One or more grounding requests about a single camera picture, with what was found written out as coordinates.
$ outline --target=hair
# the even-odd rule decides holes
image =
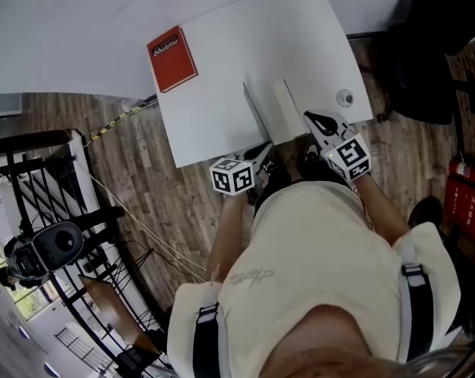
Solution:
[[[5,266],[5,267],[2,267],[0,268],[0,283],[4,286],[4,287],[15,287],[15,284],[11,284],[9,281],[8,281],[8,277],[9,277],[9,273],[8,273],[8,267]]]

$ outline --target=wooden floor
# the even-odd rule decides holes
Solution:
[[[371,43],[358,41],[353,49],[360,65],[372,65]],[[462,76],[466,68],[475,72],[475,43],[453,58],[451,65],[456,75]],[[384,110],[386,91],[370,75],[364,75],[364,81],[374,114],[378,114]],[[466,145],[475,151],[475,117],[466,113],[467,101],[460,98],[466,115]],[[119,105],[104,104],[88,95],[26,94],[23,131],[78,128],[90,137],[122,111]],[[404,214],[408,216],[427,195],[443,201],[448,164],[456,151],[454,125],[423,124],[394,113],[386,124],[371,120],[356,126],[372,151],[374,178]],[[303,148],[300,145],[295,141],[276,148],[288,167],[295,166],[296,153]],[[176,169],[158,107],[126,120],[92,143],[89,151],[96,176],[148,228],[188,258],[204,264],[222,197],[210,185],[209,162]],[[248,233],[251,221],[249,210]],[[124,239],[139,241],[166,256],[129,216],[120,226]],[[475,254],[474,248],[466,244],[471,254]],[[135,243],[129,243],[129,249],[135,257],[144,251]],[[184,264],[202,273],[196,266]],[[172,305],[180,284],[194,281],[160,256],[150,257],[140,272],[164,309]]]

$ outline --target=white t-shirt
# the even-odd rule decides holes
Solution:
[[[413,240],[417,261],[435,288],[440,312],[435,345],[454,320],[461,294],[433,224],[417,226],[391,248],[370,231],[358,196],[337,183],[301,182],[266,200],[255,217],[249,247],[217,297],[225,314],[232,378],[258,377],[279,341],[320,305],[347,311],[373,355],[395,360],[400,339],[399,251],[405,239]],[[176,293],[168,355],[182,377],[185,369],[179,360],[190,350],[187,335],[193,336],[187,332],[192,328],[186,314],[198,311],[203,295],[194,284]]]

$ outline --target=fire extinguisher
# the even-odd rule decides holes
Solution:
[[[449,173],[451,175],[459,175],[464,180],[475,183],[475,167],[466,164],[464,161],[452,160],[449,164]]]

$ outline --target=white table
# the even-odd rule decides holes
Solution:
[[[243,82],[275,144],[305,132],[299,117],[308,109],[338,111],[350,123],[372,117],[327,0],[242,0],[181,26],[199,75],[158,94],[177,167],[263,141]],[[283,80],[296,108],[277,90]],[[341,90],[352,93],[351,107],[337,102]]]

